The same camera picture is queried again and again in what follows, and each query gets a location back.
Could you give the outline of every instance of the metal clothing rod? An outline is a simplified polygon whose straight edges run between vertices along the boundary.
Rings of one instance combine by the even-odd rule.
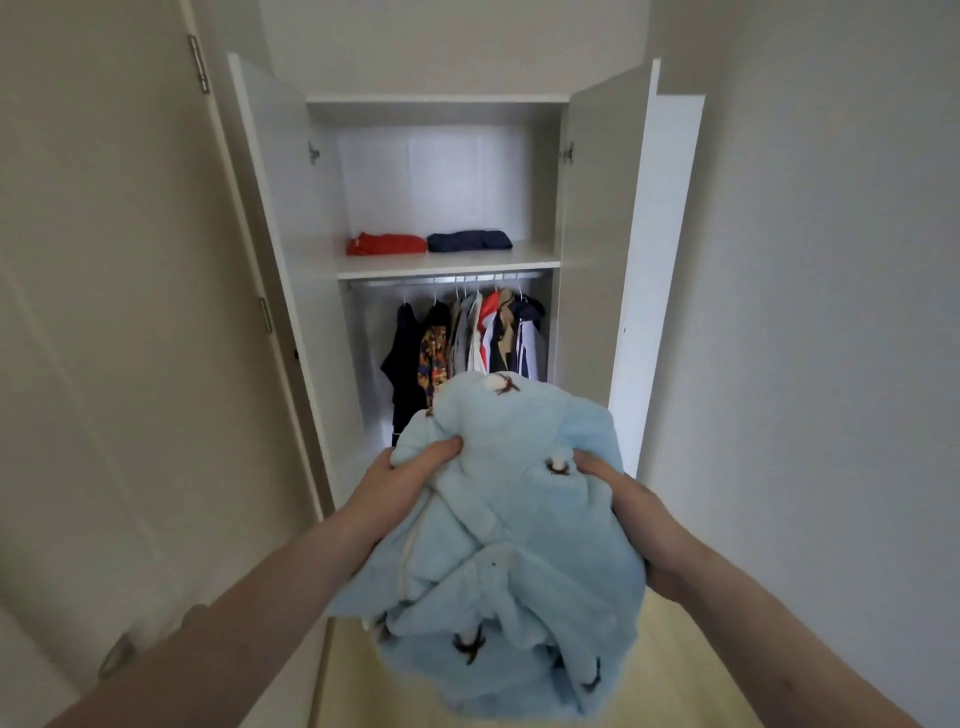
[[[454,283],[495,283],[502,280],[531,280],[546,277],[545,271],[478,273],[473,276],[409,276],[395,279],[348,280],[347,288],[384,288],[400,285],[444,285]]]

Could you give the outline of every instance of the light blue garment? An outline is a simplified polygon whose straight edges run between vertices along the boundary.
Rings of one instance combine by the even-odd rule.
[[[636,639],[645,586],[609,486],[573,463],[579,448],[621,468],[611,414],[519,375],[464,372],[414,416],[392,462],[454,435],[461,454],[328,613],[373,618],[384,662],[431,679],[460,714],[592,716]]]

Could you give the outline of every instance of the floor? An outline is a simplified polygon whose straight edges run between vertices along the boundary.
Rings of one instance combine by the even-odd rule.
[[[339,619],[313,728],[496,728],[508,723],[452,716],[423,683],[379,664],[359,621]],[[525,728],[569,723],[527,722]],[[680,607],[648,592],[640,638],[597,728],[751,728],[753,711],[696,625]]]

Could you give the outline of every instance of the wardrobe door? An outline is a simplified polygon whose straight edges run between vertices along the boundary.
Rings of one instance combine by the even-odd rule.
[[[554,381],[608,406],[636,473],[703,97],[658,97],[653,61],[574,94]],[[696,99],[679,107],[663,99]],[[676,124],[677,130],[670,125]]]
[[[229,56],[330,492],[343,505],[370,464],[337,282],[338,239],[313,166],[303,96]]]

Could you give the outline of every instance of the door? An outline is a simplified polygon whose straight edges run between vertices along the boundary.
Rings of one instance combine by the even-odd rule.
[[[340,175],[327,166],[336,151],[314,147],[299,91],[235,54],[229,64],[327,480],[340,507],[372,453],[337,282],[335,246],[348,236],[337,230],[337,201],[322,188],[323,175]]]
[[[570,99],[554,381],[613,413],[636,474],[703,96],[652,61]]]
[[[63,695],[315,517],[178,2],[2,15],[0,609]]]

